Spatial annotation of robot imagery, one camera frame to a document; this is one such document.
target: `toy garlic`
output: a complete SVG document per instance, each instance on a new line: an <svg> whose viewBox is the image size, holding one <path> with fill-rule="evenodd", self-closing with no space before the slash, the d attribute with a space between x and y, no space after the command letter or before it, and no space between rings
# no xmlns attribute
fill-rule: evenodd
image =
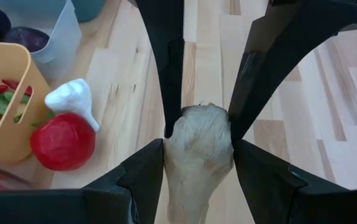
<svg viewBox="0 0 357 224"><path fill-rule="evenodd" d="M233 167L227 111L211 103L185 108L164 150L169 222L205 223L209 199Z"/></svg>
<svg viewBox="0 0 357 224"><path fill-rule="evenodd" d="M55 113L73 112L84 117L98 131L100 126L91 114L91 91L82 78L67 82L50 92L45 104Z"/></svg>

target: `red toy tomato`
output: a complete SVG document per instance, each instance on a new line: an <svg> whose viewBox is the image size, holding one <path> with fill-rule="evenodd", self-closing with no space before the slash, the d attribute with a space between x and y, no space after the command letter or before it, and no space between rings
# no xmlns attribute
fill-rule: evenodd
<svg viewBox="0 0 357 224"><path fill-rule="evenodd" d="M60 114L39 127L30 137L30 146L40 163L52 170L74 170L95 150L96 133L75 113Z"/></svg>

